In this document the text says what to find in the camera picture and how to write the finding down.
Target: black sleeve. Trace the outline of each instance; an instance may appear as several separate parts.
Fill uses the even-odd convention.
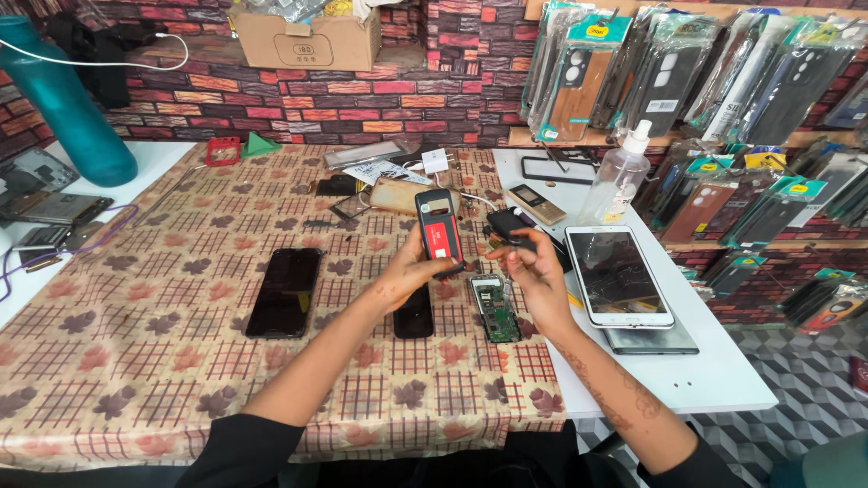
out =
[[[276,486],[304,431],[245,413],[216,419],[205,449],[175,488]]]
[[[693,424],[687,422],[696,432]],[[667,472],[652,476],[645,466],[639,464],[636,472],[649,488],[741,488],[747,484],[730,471],[727,463],[714,452],[708,442],[696,432],[700,442],[696,451]]]

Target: hand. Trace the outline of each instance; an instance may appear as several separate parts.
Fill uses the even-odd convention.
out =
[[[542,335],[551,339],[551,334],[564,327],[575,327],[563,269],[549,237],[532,228],[520,228],[511,234],[530,239],[536,244],[536,253],[524,247],[511,251],[511,247],[505,246],[487,253],[485,259],[499,260],[501,268],[510,272],[510,277],[522,288],[524,304]]]
[[[401,307],[413,292],[435,274],[451,269],[456,264],[456,258],[425,259],[422,231],[417,223],[410,230],[407,242],[395,253],[389,266],[366,293],[384,301],[388,311],[392,312]]]

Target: gold feature phone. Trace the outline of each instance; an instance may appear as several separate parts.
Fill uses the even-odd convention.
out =
[[[554,203],[546,200],[527,185],[518,185],[517,187],[510,188],[506,194],[547,226],[567,216]]]

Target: phone circuit board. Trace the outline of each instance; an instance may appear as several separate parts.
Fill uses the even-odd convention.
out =
[[[521,340],[522,331],[512,304],[503,299],[503,279],[497,274],[482,274],[470,278],[470,287],[477,297],[489,342],[502,344]]]

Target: white table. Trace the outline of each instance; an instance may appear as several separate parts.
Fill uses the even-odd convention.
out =
[[[503,190],[526,184],[567,213],[567,218],[554,226],[542,226],[556,239],[562,241],[565,227],[575,225],[579,208],[588,193],[589,186],[572,183],[557,183],[547,187],[545,181],[522,178],[522,156],[542,156],[541,150],[495,149],[494,158]],[[587,168],[586,179],[593,180],[594,171]],[[510,205],[517,205],[507,197]],[[690,333],[700,353],[694,356],[621,356],[614,355],[625,369],[630,371],[660,400],[676,413],[731,412],[736,410],[762,410],[778,403],[760,376],[747,362],[744,354],[730,339],[699,295],[690,287],[672,262],[663,247],[657,242],[639,215],[630,208],[622,225],[633,229],[642,252],[648,259],[654,277],[667,298],[669,306]],[[566,275],[567,289],[576,296],[578,280],[575,272]],[[570,307],[573,318],[597,344],[612,354],[606,337],[593,328],[588,316],[578,307]],[[570,369],[561,354],[548,343],[549,355],[555,367],[555,375],[561,386],[564,405],[571,419],[602,417],[590,393]]]
[[[115,199],[115,204],[129,203],[193,147],[193,143],[190,142],[127,142],[127,145],[139,162],[139,176],[134,181],[116,188],[99,188],[82,179],[64,191],[108,196]],[[52,144],[48,147],[48,151],[61,161],[69,162],[69,158],[59,144]],[[542,151],[495,149],[494,155],[497,173],[504,189],[526,183],[567,212],[568,216],[565,220],[553,227],[545,227],[549,231],[553,228],[552,234],[559,239],[562,238],[563,228],[573,225],[576,211],[581,206],[588,187],[557,183],[554,188],[549,188],[545,186],[544,181],[523,180],[519,167],[521,156],[544,155]],[[587,177],[593,179],[593,171],[590,168]],[[510,205],[516,204],[509,198],[507,201]],[[107,221],[113,215],[113,213],[104,213],[99,220]],[[696,356],[615,356],[615,358],[661,401],[678,413],[760,410],[777,404],[775,396],[753,370],[708,307],[684,280],[666,251],[657,243],[632,208],[625,216],[624,223],[633,228],[636,239],[648,258],[654,277],[658,280],[675,314],[690,332],[700,353]],[[39,224],[18,222],[10,226],[7,231],[18,240],[36,225]],[[17,267],[18,264],[17,253],[13,253],[10,257],[10,268]],[[61,267],[62,265],[54,265],[31,274],[24,272],[13,274],[10,278],[12,295],[0,304],[0,327],[24,307],[36,292],[60,271]],[[567,274],[567,287],[578,295],[578,284],[572,273]],[[584,312],[573,307],[573,316],[590,337],[610,351],[606,338],[590,326]],[[569,417],[571,419],[602,417],[600,408],[551,344],[549,344],[549,354]]]
[[[172,168],[194,145],[194,142],[127,142],[127,147],[132,151],[135,160],[139,163],[139,175],[134,180],[120,187],[101,188],[84,178],[79,178],[78,181],[69,185],[63,191],[79,195],[107,196],[115,199],[114,205],[130,203],[145,188],[151,186],[151,183],[156,181],[163,173],[166,173],[169,168]],[[60,147],[60,143],[55,142],[48,146],[46,150],[57,159],[72,166],[69,156]],[[108,222],[118,211],[103,212],[96,219]],[[11,235],[14,242],[18,242],[35,227],[45,227],[45,224],[16,222],[5,230]],[[6,252],[6,249],[0,249],[0,253],[4,252]],[[64,261],[69,260],[68,254],[62,254],[61,257]],[[18,253],[13,252],[9,257],[9,269],[14,269],[20,264],[21,261],[18,259]],[[53,264],[33,273],[25,273],[22,270],[10,276],[12,295],[3,303],[0,303],[0,328],[6,326],[12,317],[30,302],[34,295],[36,295],[36,292],[41,290],[49,280],[54,278],[55,274],[60,272],[63,264]],[[5,293],[5,287],[0,285],[0,296]]]

